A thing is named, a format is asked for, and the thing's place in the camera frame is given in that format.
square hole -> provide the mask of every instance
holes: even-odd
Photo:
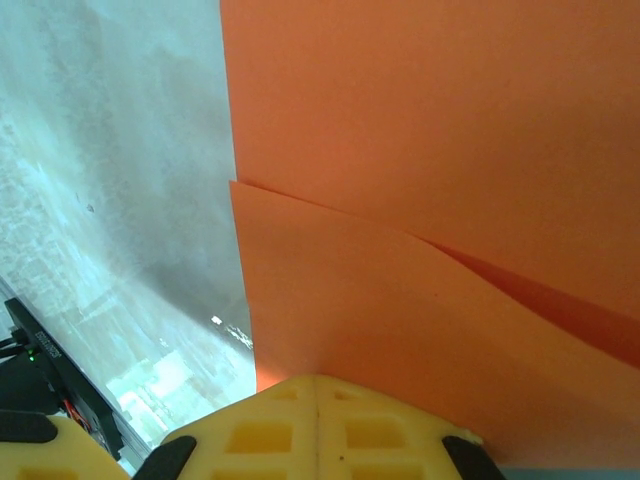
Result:
[[[17,480],[78,480],[78,474],[71,470],[25,468],[20,470]]]
[[[284,470],[221,470],[213,474],[212,480],[287,480]]]
[[[351,480],[423,480],[420,465],[362,465],[351,469]]]
[[[281,453],[291,451],[293,427],[286,423],[251,422],[231,434],[227,453]]]
[[[347,420],[347,448],[401,448],[405,446],[400,423],[391,417]]]

red wire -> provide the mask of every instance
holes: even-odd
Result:
[[[76,407],[73,406],[73,404],[67,400],[64,399],[64,406],[67,409],[67,413],[69,414],[69,416],[78,424],[80,424],[80,426],[82,428],[84,428],[87,432],[91,432],[91,425],[89,424],[89,422],[87,422],[84,417],[82,415],[80,415],[80,412],[78,412],[78,410],[76,409]]]

yellow foam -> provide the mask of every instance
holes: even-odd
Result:
[[[467,430],[385,395],[300,376],[167,437],[197,446],[180,480],[459,479],[441,439]]]
[[[0,478],[8,480],[126,480],[129,476],[78,424],[49,417],[58,429],[47,443],[0,442]]]

orange paper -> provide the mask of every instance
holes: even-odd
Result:
[[[499,462],[639,467],[640,371],[408,234],[232,184],[260,389],[324,373],[473,429]]]
[[[239,181],[640,322],[640,2],[221,8]]]

white surface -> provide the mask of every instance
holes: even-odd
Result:
[[[0,0],[0,59],[0,275],[150,445],[253,393],[217,2]]]

